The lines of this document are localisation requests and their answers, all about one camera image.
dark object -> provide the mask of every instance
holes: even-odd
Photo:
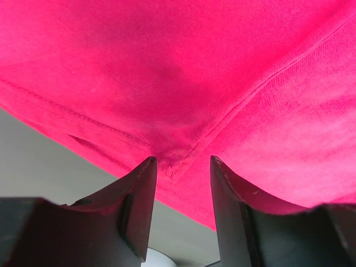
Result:
[[[355,205],[306,210],[254,186],[217,157],[210,173],[221,262],[209,267],[356,266]],[[140,267],[156,175],[149,157],[72,206],[0,199],[1,266]]]
[[[210,176],[221,266],[356,266],[355,205],[306,210],[254,186],[217,157]]]
[[[0,199],[0,265],[140,267],[156,175],[156,159],[150,157],[72,206],[42,198]]]

gray surface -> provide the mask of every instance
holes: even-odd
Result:
[[[0,109],[0,196],[43,196],[71,204],[115,181]],[[216,233],[155,202],[149,246],[179,266],[219,260]]]

white object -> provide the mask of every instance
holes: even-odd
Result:
[[[149,248],[146,262],[142,263],[141,267],[177,267],[177,265],[165,254]]]

pink fabric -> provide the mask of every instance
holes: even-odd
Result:
[[[209,157],[310,207],[356,202],[356,1],[0,1],[0,105],[214,229]]]

red cloth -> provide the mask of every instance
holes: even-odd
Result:
[[[292,203],[356,202],[356,1],[2,0],[0,105],[214,228],[209,156]]]

